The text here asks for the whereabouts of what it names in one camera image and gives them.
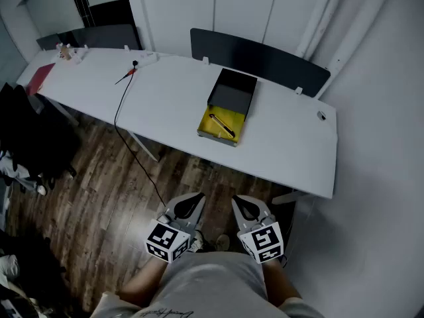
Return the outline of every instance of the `white cloth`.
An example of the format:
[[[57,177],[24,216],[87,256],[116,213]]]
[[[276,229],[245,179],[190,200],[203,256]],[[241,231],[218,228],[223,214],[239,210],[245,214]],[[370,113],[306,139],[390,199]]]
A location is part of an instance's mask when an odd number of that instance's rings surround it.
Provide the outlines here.
[[[261,265],[232,252],[185,253],[168,266],[149,307],[104,293],[92,318],[323,318],[300,298],[267,300]]]
[[[18,260],[14,254],[0,257],[0,285],[9,288],[7,282],[13,282],[19,276]]]

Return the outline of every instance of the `shoe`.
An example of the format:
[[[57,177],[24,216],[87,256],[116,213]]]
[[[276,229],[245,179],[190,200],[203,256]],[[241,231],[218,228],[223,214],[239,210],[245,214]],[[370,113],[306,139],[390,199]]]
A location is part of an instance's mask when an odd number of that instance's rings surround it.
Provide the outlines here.
[[[195,232],[195,234],[194,234],[193,242],[192,242],[190,248],[187,250],[189,252],[197,252],[198,250],[203,248],[203,237],[202,237],[200,231],[195,230],[194,232]]]
[[[227,235],[220,235],[215,243],[217,251],[228,251],[230,249],[230,237]]]
[[[46,190],[46,188],[43,185],[38,185],[37,186],[37,192],[40,195],[46,195],[47,194],[47,190]]]

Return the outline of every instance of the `wooden floor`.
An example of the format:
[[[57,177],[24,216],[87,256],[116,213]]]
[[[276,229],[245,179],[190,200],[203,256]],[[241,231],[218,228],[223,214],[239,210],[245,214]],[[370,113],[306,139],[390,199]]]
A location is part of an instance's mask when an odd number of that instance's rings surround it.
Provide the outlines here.
[[[113,127],[80,113],[77,118],[81,148],[72,164],[78,175],[71,180],[64,174],[45,197],[22,194],[15,185],[7,232],[24,236],[35,229],[50,237],[54,255],[67,269],[71,296],[90,312],[104,291],[115,291],[148,260],[144,229],[163,206]],[[237,239],[234,194],[269,203],[273,196],[287,193],[285,187],[167,147],[162,147],[163,158],[157,163],[128,134],[125,137],[165,202],[194,191],[207,196],[200,223],[211,242],[222,233]]]

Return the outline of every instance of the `black cable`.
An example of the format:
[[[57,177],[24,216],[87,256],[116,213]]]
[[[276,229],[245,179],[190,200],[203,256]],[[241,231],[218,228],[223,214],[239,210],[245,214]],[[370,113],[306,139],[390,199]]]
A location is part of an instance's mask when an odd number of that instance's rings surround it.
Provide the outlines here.
[[[132,62],[132,64],[134,66],[133,68],[135,68],[135,66],[137,66],[137,62]],[[152,184],[154,186],[154,189],[156,190],[156,193],[158,194],[158,197],[159,197],[160,201],[165,205],[164,201],[162,200],[162,197],[159,194],[159,191],[158,191],[158,188],[156,187],[156,184],[154,183],[154,181],[152,180],[152,178],[148,175],[146,169],[143,167],[143,165],[140,163],[140,161],[138,161],[138,158],[137,158],[136,154],[133,152],[133,150],[131,150],[130,146],[127,144],[127,142],[125,141],[124,137],[119,133],[118,127],[117,127],[117,117],[118,117],[119,109],[121,108],[121,105],[122,105],[122,102],[124,100],[125,94],[127,93],[127,89],[129,87],[129,85],[131,84],[131,81],[133,80],[134,74],[135,74],[135,72],[133,74],[131,74],[130,82],[128,82],[128,85],[125,88],[124,94],[121,97],[121,101],[119,102],[119,106],[118,106],[117,112],[115,114],[115,120],[113,121],[113,125],[115,126],[115,130],[118,133],[118,135],[120,136],[120,138],[122,139],[122,141],[124,142],[125,146],[128,148],[128,150],[134,156],[135,160],[138,162],[138,165],[140,165],[140,167],[143,169],[144,173],[146,174],[147,178],[152,182]]]

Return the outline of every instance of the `white desk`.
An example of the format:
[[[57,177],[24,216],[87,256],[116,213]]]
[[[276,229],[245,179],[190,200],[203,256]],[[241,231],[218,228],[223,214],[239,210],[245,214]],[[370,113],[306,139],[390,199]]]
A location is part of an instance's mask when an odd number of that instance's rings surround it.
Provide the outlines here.
[[[50,63],[55,51],[40,52],[18,83]],[[90,49],[79,65],[58,62],[40,94],[113,123],[129,78],[114,85],[140,52]],[[335,109],[316,99],[258,78],[244,132],[237,147],[201,138],[197,126],[221,66],[179,56],[161,57],[134,75],[117,125],[195,156],[331,198],[337,153]],[[326,120],[318,118],[324,112]]]

